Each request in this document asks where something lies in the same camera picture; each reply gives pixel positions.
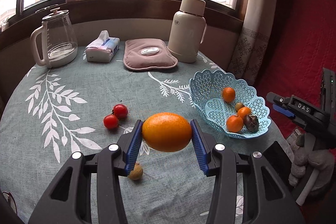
round table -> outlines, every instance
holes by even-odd
[[[13,92],[0,123],[0,188],[13,194],[25,223],[73,152],[97,153],[130,132],[137,119],[144,121],[158,112],[197,119],[204,132],[238,153],[264,151],[275,140],[291,153],[274,122],[263,136],[240,140],[216,132],[201,119],[190,99],[189,79],[197,71],[219,69],[201,53],[193,64],[179,62],[174,69],[143,72],[127,70],[123,55],[122,42],[110,63],[92,63],[79,47],[76,59],[64,67],[33,66]],[[117,103],[128,106],[129,115],[111,132],[102,119]],[[199,169],[191,142],[175,153],[157,152],[143,142],[137,161],[144,169],[140,181],[120,177],[130,224],[206,222],[214,177],[207,178]],[[98,223],[95,179],[91,210],[92,222]],[[241,221],[241,176],[237,185],[236,221]]]

silver screw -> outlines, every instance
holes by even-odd
[[[215,149],[218,150],[218,151],[222,151],[225,149],[225,146],[221,143],[218,143],[215,145]]]
[[[262,154],[259,152],[259,151],[255,151],[252,153],[252,155],[255,157],[255,158],[261,158]]]
[[[117,145],[117,144],[111,144],[110,146],[109,146],[109,150],[110,151],[117,151],[118,150],[118,148],[119,148],[119,146]]]
[[[73,159],[79,159],[80,157],[82,156],[82,153],[81,152],[74,152],[73,154],[72,154],[72,158]]]

scalloped basket rim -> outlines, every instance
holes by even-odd
[[[205,111],[195,102],[194,93],[193,93],[193,91],[191,89],[192,82],[195,80],[196,76],[197,75],[202,75],[204,72],[209,72],[212,75],[215,74],[215,73],[219,73],[221,75],[230,75],[235,81],[242,81],[246,86],[248,86],[249,88],[252,88],[253,91],[254,91],[254,93],[255,93],[255,97],[262,99],[263,105],[267,109],[267,113],[268,114],[266,115],[267,118],[265,120],[269,121],[269,125],[271,124],[271,119],[268,118],[268,116],[269,116],[269,108],[265,104],[265,99],[262,98],[262,97],[260,97],[260,96],[257,96],[257,90],[253,86],[248,85],[248,83],[244,79],[238,79],[237,80],[236,77],[232,73],[224,72],[223,70],[220,70],[220,69],[215,70],[214,72],[211,72],[211,70],[209,70],[209,69],[205,69],[203,71],[197,71],[194,74],[194,77],[190,78],[190,80],[189,80],[189,90],[190,90],[190,97],[191,97],[191,99],[192,99],[192,101],[193,101],[193,103],[194,103],[197,111],[200,113],[201,117],[207,122],[208,125],[210,125],[212,128],[214,128],[211,124],[215,124],[218,128],[221,128],[221,131],[219,131],[219,130],[216,129],[217,131],[224,133],[224,135],[226,135],[228,137],[236,138],[236,139],[252,139],[252,138],[257,138],[257,137],[259,137],[261,135],[264,135],[268,131],[269,125],[267,126],[267,128],[266,128],[267,130],[265,132],[255,133],[253,135],[246,136],[246,135],[243,135],[243,134],[228,132],[222,126],[220,126],[216,121],[214,121],[212,119],[209,119],[206,116]]]

dark purple fruit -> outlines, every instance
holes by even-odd
[[[243,121],[248,131],[257,132],[259,130],[259,121],[256,115],[248,114],[243,118]]]

beige thermos jug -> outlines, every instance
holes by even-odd
[[[170,30],[168,50],[178,61],[193,63],[203,42],[206,22],[204,0],[182,0]]]

